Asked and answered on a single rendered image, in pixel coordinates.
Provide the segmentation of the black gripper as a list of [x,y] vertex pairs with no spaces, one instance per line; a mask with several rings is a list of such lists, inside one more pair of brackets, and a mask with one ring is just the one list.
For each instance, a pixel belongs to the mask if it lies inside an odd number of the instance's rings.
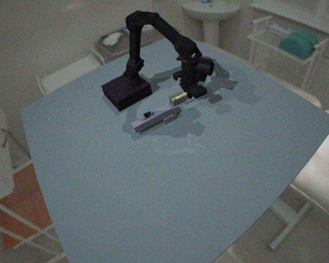
[[185,73],[181,70],[181,71],[175,72],[173,75],[173,78],[175,80],[178,80],[178,78],[181,78],[179,85],[183,89],[183,91],[187,93],[187,97],[189,99],[191,99],[192,96],[197,99],[197,98],[207,94],[207,89],[205,87],[203,87],[202,85],[198,85],[196,83],[196,81],[195,81],[196,74],[198,74],[196,71],[194,71],[192,73]]

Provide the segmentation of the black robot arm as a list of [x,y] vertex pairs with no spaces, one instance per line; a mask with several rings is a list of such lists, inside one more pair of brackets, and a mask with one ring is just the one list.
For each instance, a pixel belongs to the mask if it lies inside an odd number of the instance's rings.
[[[185,73],[196,71],[198,73],[196,74],[196,83],[199,83],[199,81],[205,82],[207,75],[212,75],[214,69],[212,59],[201,58],[202,53],[196,43],[188,37],[182,36],[158,13],[137,10],[126,17],[126,25],[130,32],[130,48],[129,60],[123,75],[128,78],[129,82],[127,84],[132,88],[143,84],[143,81],[139,78],[139,71],[144,67],[144,59],[140,58],[140,38],[144,25],[152,25],[174,45],[179,54],[176,60],[181,61],[182,71]],[[194,53],[195,56],[192,57]]]

